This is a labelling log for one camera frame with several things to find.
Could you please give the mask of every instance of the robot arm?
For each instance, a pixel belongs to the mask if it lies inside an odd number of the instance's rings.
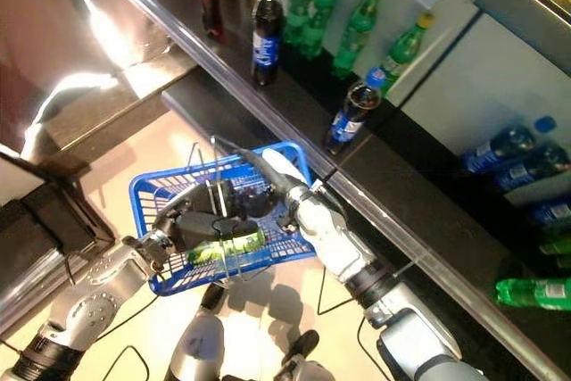
[[[309,189],[292,177],[289,161],[271,150],[257,160],[248,151],[238,152],[270,181],[276,174],[282,174],[277,192],[289,209],[290,219],[299,225],[319,260],[363,308],[369,324],[384,328],[377,349],[396,379],[487,379],[460,361],[459,346],[448,329],[350,231],[341,212],[319,196],[319,182]]]

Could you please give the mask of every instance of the black cable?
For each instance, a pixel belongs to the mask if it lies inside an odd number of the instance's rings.
[[[321,278],[321,287],[319,288],[319,300],[318,300],[318,316],[322,316],[323,314],[327,314],[330,311],[336,310],[339,307],[343,307],[346,303],[349,303],[353,300],[347,299],[346,301],[339,302],[337,305],[334,305],[331,308],[327,308],[326,310],[321,310],[321,296],[323,295],[323,285],[325,284],[325,267],[323,267],[323,277]]]
[[[137,355],[137,357],[141,360],[141,362],[143,363],[143,366],[145,367],[145,372],[146,372],[146,378],[145,381],[149,381],[149,377],[151,376],[151,371],[149,370],[149,365],[147,365],[145,359],[143,358],[143,356],[141,355],[141,353],[139,352],[139,350],[137,348],[135,348],[133,345],[127,345],[117,356],[117,358],[115,358],[115,361],[111,364],[111,367],[109,368],[109,370],[107,371],[107,373],[105,374],[105,377],[103,377],[102,381],[105,381],[107,379],[107,377],[109,376],[109,374],[111,374],[111,371],[113,370],[113,368],[115,368],[115,365],[117,364],[117,362],[119,361],[119,359],[121,358],[121,356],[123,354],[125,354],[125,352],[127,350],[133,350],[135,352],[135,354]]]
[[[0,338],[0,344],[5,345],[6,347],[8,347],[10,350],[12,350],[13,352],[17,353],[17,354],[21,354],[21,350],[18,350],[16,347],[14,347],[13,345],[8,344],[4,339]]]
[[[369,354],[369,352],[367,351],[367,349],[365,348],[365,346],[363,345],[363,343],[360,341],[360,330],[363,328],[363,323],[365,323],[365,318],[363,317],[360,320],[360,324],[359,324],[359,328],[357,329],[357,342],[359,343],[359,347],[361,348],[361,350],[363,352],[365,352],[365,354],[367,354],[367,357],[373,362],[373,364],[377,367],[378,371],[383,374],[383,377],[385,377],[386,379],[391,379],[391,377],[389,377],[388,375],[386,375],[386,372],[383,371],[383,368],[381,368],[378,363],[375,361],[375,359],[373,359],[373,356],[371,356]]]
[[[105,332],[103,335],[99,336],[95,342],[98,343],[99,341],[101,341],[102,339],[104,339],[106,336],[112,334],[113,332],[115,332],[117,329],[119,329],[121,326],[123,326],[125,323],[131,321],[132,319],[134,319],[136,316],[138,316],[140,313],[142,313],[144,310],[146,310],[147,308],[149,308],[151,305],[154,304],[154,302],[159,299],[160,296],[157,295],[155,296],[148,304],[146,304],[143,308],[141,308],[139,311],[137,311],[135,314],[127,317],[125,320],[121,321],[121,323],[119,323],[119,325],[117,325],[116,327],[114,327],[113,329]]]

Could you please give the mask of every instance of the floor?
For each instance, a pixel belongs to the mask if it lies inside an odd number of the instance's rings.
[[[169,112],[92,164],[91,171],[81,179],[81,185],[88,201],[107,220],[116,237],[135,234],[128,199],[130,180],[143,172],[185,165],[195,141],[201,143],[205,158],[211,159],[212,153],[204,137]],[[386,379],[357,343],[362,311],[356,303],[350,302],[323,316],[317,315],[321,275],[319,261],[305,259],[274,266],[250,282],[236,282],[230,287],[219,314],[225,328],[226,348],[222,375],[273,379],[289,342],[313,328],[319,332],[321,341],[310,357],[329,369],[336,379]],[[163,380],[172,351],[194,316],[205,288],[200,286],[157,300],[128,324],[91,347],[72,379],[103,379],[117,355],[131,344],[147,362],[149,379]],[[153,297],[147,286],[141,288],[123,305],[113,326]],[[347,298],[344,288],[327,275],[322,309]],[[5,339],[23,349],[47,314],[46,307]],[[361,339],[369,353],[385,368],[377,357],[377,337],[378,332],[365,323]],[[0,373],[11,367],[16,358],[13,352],[0,346]],[[107,379],[143,381],[145,369],[129,350]]]

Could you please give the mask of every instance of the blue shopping basket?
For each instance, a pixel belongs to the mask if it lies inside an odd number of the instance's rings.
[[[291,142],[282,142],[256,149],[254,152],[261,153],[267,148],[284,155],[310,183],[310,172],[300,146]],[[149,231],[157,214],[171,198],[189,186],[205,180],[215,180],[218,175],[222,179],[230,179],[238,191],[241,188],[255,188],[261,192],[269,185],[257,169],[238,155],[221,158],[218,162],[141,174],[134,178],[129,186],[129,197],[139,238]],[[161,275],[154,276],[149,281],[151,290],[162,296],[177,294],[228,275],[234,276],[281,262],[315,256],[313,247],[299,232],[287,234],[277,225],[276,219],[285,209],[283,204],[279,204],[272,213],[256,220],[266,239],[265,246],[260,250],[229,255],[224,258],[225,261],[206,261],[200,264],[190,263],[185,253],[173,254],[165,264]]]

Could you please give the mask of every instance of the bottle label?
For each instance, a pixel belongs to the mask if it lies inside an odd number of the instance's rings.
[[[534,177],[529,174],[524,163],[520,162],[505,173],[496,175],[495,181],[504,191],[510,191],[522,185],[535,181]]]
[[[500,158],[492,150],[491,141],[478,146],[474,152],[464,155],[464,165],[466,165],[468,171],[473,173],[488,170],[499,162]]]
[[[352,53],[359,52],[367,43],[369,33],[370,31],[358,31],[353,27],[349,27],[345,31],[343,38],[344,47]]]
[[[363,124],[348,120],[343,111],[339,111],[331,124],[331,133],[338,142],[351,142]]]
[[[260,37],[253,32],[253,60],[263,67],[277,64],[279,37]]]
[[[551,213],[555,219],[563,219],[571,217],[571,208],[565,203],[555,205],[551,207]]]
[[[545,285],[545,296],[548,298],[567,298],[567,294],[565,293],[565,285]]]
[[[407,70],[409,64],[407,62],[400,64],[399,62],[395,61],[391,55],[387,55],[383,63],[381,64],[381,68],[386,72],[390,73],[395,77],[399,77],[405,70]]]
[[[567,203],[544,204],[532,210],[532,216],[542,225],[550,225],[565,218],[571,218],[571,208]]]

